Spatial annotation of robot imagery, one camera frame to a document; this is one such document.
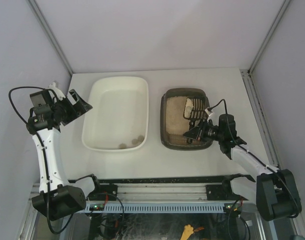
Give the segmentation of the aluminium frame rail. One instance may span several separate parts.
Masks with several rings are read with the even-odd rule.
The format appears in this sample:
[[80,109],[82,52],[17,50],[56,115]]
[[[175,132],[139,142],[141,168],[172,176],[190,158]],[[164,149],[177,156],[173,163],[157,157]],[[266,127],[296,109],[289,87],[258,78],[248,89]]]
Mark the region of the aluminium frame rail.
[[81,186],[60,186],[50,191],[50,200],[74,202],[206,202],[229,201],[221,184],[207,183],[105,183],[99,189],[82,190]]

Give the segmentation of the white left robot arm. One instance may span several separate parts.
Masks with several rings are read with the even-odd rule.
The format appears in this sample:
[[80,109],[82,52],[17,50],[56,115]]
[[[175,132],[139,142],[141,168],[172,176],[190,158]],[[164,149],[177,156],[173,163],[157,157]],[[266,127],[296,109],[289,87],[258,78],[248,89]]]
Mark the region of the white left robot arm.
[[93,107],[75,90],[69,91],[75,103],[52,82],[48,88],[30,94],[26,128],[34,141],[39,164],[39,194],[32,198],[33,207],[50,221],[56,221],[86,208],[86,200],[96,189],[94,174],[68,179],[61,149],[61,126],[66,126]]

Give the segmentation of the beige cat litter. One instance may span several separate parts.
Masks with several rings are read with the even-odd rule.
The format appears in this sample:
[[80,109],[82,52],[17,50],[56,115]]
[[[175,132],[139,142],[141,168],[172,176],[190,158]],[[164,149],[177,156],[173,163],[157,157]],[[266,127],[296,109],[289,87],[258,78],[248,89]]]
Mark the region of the beige cat litter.
[[170,135],[182,136],[189,128],[189,121],[183,113],[187,96],[170,97],[166,101],[166,132]]

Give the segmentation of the white plastic bin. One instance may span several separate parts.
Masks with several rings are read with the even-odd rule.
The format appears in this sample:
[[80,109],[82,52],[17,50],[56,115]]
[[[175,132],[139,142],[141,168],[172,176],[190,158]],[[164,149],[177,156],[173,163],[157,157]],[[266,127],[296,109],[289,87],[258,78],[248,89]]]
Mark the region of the white plastic bin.
[[[90,90],[92,109],[84,116],[82,143],[100,152],[136,150],[146,141],[149,125],[148,83],[137,76],[97,80]],[[126,149],[119,149],[120,144]]]

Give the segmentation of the yellow toy figure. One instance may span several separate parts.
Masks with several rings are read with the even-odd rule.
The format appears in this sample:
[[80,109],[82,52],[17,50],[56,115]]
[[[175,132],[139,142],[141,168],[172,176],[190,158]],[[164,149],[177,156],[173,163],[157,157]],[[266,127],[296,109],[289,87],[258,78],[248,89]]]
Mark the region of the yellow toy figure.
[[190,236],[194,234],[194,232],[195,229],[193,226],[190,224],[185,225],[180,240],[188,240]]

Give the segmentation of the black litter scoop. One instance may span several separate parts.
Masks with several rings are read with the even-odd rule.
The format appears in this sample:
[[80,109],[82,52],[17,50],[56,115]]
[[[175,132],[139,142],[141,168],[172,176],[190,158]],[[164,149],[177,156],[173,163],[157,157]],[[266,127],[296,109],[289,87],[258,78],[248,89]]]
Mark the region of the black litter scoop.
[[[193,102],[193,110],[191,112],[190,118],[184,118],[184,111],[183,111],[183,118],[188,120],[188,131],[196,127],[200,120],[207,119],[208,114],[206,112],[206,108],[208,107],[208,99],[206,97],[195,96],[195,97],[188,97]],[[187,138],[187,143],[191,144],[193,139]]]

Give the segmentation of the pale clump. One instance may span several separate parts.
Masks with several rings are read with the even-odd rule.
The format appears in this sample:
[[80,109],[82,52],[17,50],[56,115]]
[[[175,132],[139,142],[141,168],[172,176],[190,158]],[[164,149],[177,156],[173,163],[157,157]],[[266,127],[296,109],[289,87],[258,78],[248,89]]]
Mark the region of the pale clump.
[[193,101],[190,98],[186,99],[185,108],[184,108],[184,118],[189,119],[194,108]]

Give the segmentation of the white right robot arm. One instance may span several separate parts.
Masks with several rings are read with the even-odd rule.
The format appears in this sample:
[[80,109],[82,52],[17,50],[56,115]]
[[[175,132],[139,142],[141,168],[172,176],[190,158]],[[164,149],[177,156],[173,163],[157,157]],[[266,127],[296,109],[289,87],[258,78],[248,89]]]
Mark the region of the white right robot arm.
[[301,200],[293,173],[264,163],[252,153],[237,135],[231,114],[220,115],[218,125],[203,119],[184,133],[184,137],[205,142],[217,141],[220,151],[240,165],[252,179],[237,174],[230,178],[231,193],[254,203],[265,221],[296,218],[302,211]]

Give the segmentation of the dark grey litter box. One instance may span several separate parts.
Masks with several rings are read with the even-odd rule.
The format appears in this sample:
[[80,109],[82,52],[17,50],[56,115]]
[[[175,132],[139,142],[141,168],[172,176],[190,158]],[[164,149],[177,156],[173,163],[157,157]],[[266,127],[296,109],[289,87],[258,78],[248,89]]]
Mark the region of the dark grey litter box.
[[168,149],[177,151],[196,151],[209,148],[213,141],[197,141],[192,140],[192,143],[187,143],[187,138],[183,135],[173,135],[166,132],[166,105],[167,99],[171,97],[206,97],[210,106],[206,93],[199,88],[172,88],[169,89],[161,98],[160,103],[160,140],[161,143]]

